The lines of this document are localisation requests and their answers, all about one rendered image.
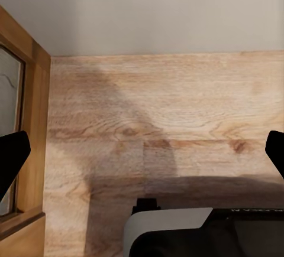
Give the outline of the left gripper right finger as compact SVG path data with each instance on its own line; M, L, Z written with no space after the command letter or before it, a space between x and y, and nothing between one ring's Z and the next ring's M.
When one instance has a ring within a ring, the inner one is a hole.
M284 178L284 133L270 131L266 140L265 152Z

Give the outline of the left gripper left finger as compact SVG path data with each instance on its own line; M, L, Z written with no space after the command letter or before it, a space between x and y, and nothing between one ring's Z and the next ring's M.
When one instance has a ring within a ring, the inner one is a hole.
M0 202L30 153L26 131L0 137Z

